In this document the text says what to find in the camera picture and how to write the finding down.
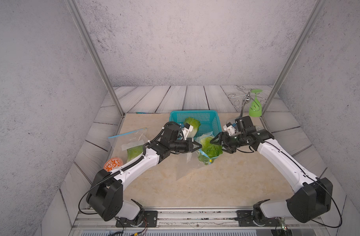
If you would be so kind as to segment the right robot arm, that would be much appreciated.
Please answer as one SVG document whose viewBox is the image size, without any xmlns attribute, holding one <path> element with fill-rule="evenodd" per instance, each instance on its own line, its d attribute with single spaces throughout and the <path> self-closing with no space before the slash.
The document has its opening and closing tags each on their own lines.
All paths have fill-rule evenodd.
<svg viewBox="0 0 360 236">
<path fill-rule="evenodd" d="M 330 211 L 336 204 L 332 197 L 333 184 L 327 178 L 319 178 L 277 142 L 266 129 L 253 125 L 249 116 L 240 117 L 235 124 L 228 123 L 210 143 L 219 145 L 227 153 L 235 153 L 248 146 L 264 156 L 287 180 L 294 194 L 286 200 L 263 200 L 253 206 L 252 220 L 264 226 L 272 218 L 293 217 L 307 223 Z"/>
</svg>

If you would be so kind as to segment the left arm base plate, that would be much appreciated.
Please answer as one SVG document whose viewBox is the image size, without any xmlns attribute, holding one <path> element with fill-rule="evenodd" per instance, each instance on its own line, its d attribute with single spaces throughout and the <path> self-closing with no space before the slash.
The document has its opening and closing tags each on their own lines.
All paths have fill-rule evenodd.
<svg viewBox="0 0 360 236">
<path fill-rule="evenodd" d="M 124 217 L 116 217 L 117 228 L 155 228 L 157 226 L 158 211 L 148 210 L 138 215 L 135 219 L 129 220 Z"/>
</svg>

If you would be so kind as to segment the clear zipper bag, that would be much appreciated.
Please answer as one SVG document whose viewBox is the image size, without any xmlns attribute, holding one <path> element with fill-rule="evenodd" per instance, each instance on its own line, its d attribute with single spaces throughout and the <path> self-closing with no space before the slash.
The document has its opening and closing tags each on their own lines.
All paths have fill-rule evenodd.
<svg viewBox="0 0 360 236">
<path fill-rule="evenodd" d="M 136 146 L 143 146 L 148 139 L 146 138 L 147 128 L 141 128 L 124 134 L 109 137 L 112 146 L 111 158 L 121 158 L 124 164 L 127 162 L 127 150 Z"/>
<path fill-rule="evenodd" d="M 196 142 L 202 145 L 201 149 L 193 153 L 177 155 L 176 180 L 181 179 L 196 169 L 213 164 L 223 154 L 222 146 L 210 143 L 214 137 L 213 132 L 205 133 L 195 139 Z"/>
</svg>

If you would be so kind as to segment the chinese cabbage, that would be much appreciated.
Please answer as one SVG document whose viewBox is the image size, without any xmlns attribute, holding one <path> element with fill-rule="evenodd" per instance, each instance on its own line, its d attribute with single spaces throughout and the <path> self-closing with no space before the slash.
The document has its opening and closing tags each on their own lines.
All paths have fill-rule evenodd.
<svg viewBox="0 0 360 236">
<path fill-rule="evenodd" d="M 200 123 L 197 119 L 188 117 L 188 118 L 185 119 L 184 122 L 192 125 L 192 126 L 194 127 L 195 133 L 197 134 L 198 129 L 199 129 L 199 127 L 201 126 L 201 123 Z"/>
<path fill-rule="evenodd" d="M 143 146 L 131 147 L 127 150 L 127 162 L 139 157 L 144 152 Z"/>
<path fill-rule="evenodd" d="M 210 144 L 210 140 L 213 138 L 213 135 L 203 135 L 198 139 L 198 142 L 202 144 L 202 148 L 198 152 L 198 160 L 204 165 L 213 164 L 214 160 L 223 153 L 221 146 Z"/>
</svg>

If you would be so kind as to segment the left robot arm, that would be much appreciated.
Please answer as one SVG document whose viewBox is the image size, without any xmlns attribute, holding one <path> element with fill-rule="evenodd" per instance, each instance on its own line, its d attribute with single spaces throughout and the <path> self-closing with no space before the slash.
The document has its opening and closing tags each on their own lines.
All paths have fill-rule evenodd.
<svg viewBox="0 0 360 236">
<path fill-rule="evenodd" d="M 111 171 L 100 170 L 83 198 L 104 221 L 119 217 L 139 225 L 145 210 L 135 200 L 124 200 L 124 190 L 146 170 L 171 154 L 193 153 L 201 149 L 201 144 L 191 135 L 193 130 L 190 124 L 181 126 L 167 122 L 154 139 L 143 144 L 143 151 L 137 157 Z"/>
</svg>

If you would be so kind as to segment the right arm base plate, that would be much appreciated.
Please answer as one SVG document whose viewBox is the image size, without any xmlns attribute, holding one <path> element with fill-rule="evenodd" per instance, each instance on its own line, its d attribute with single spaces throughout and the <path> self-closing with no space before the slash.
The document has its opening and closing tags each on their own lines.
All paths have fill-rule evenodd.
<svg viewBox="0 0 360 236">
<path fill-rule="evenodd" d="M 257 213 L 255 210 L 237 210 L 237 221 L 240 227 L 279 227 L 280 221 L 277 218 L 267 218 L 263 213 Z"/>
</svg>

